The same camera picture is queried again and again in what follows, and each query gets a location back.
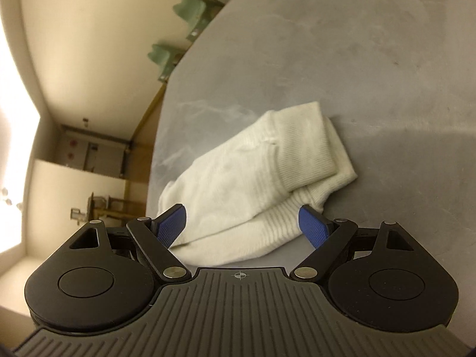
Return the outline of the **green plastic chair left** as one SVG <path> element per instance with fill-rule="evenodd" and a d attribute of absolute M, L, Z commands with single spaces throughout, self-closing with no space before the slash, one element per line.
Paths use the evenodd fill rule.
<path fill-rule="evenodd" d="M 186 51 L 164 43 L 154 43 L 148 58 L 159 68 L 158 80 L 166 83 Z"/>

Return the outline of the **green plastic chair right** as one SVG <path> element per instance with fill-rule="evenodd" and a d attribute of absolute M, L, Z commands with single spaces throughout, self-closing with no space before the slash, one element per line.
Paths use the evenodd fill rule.
<path fill-rule="evenodd" d="M 181 0 L 173 6 L 173 12 L 187 24 L 186 39 L 195 42 L 222 8 L 216 0 Z"/>

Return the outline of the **white striped knit garment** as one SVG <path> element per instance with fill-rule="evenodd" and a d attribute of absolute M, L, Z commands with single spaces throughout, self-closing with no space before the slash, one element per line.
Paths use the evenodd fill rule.
<path fill-rule="evenodd" d="M 316 102 L 270 110 L 198 157 L 160 195 L 160 214 L 186 208 L 171 246 L 184 264 L 214 267 L 265 256 L 300 235 L 298 211 L 322 211 L 357 178 Z"/>

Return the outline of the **green plastic chair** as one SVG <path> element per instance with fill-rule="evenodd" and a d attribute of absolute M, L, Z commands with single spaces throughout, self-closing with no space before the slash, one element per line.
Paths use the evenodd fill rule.
<path fill-rule="evenodd" d="M 216 0 L 181 0 L 173 6 L 173 12 L 187 24 L 186 39 L 195 42 L 222 8 Z"/>
<path fill-rule="evenodd" d="M 186 51 L 164 43 L 154 43 L 148 58 L 159 68 L 158 80 L 166 83 Z"/>

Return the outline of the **wooden side table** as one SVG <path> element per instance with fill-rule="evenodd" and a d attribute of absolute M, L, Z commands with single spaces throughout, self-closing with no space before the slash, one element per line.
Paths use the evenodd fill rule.
<path fill-rule="evenodd" d="M 97 196 L 93 192 L 88 197 L 85 212 L 78 208 L 71 208 L 69 218 L 80 223 L 91 220 L 106 221 L 111 219 L 121 223 L 127 223 L 136 217 L 143 216 L 146 205 L 140 201 L 130 201 L 111 196 Z"/>

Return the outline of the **grey door with frame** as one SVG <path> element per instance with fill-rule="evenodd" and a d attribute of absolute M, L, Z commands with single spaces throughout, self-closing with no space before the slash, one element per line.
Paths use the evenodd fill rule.
<path fill-rule="evenodd" d="M 55 162 L 103 176 L 123 178 L 131 142 L 117 137 L 62 125 Z"/>

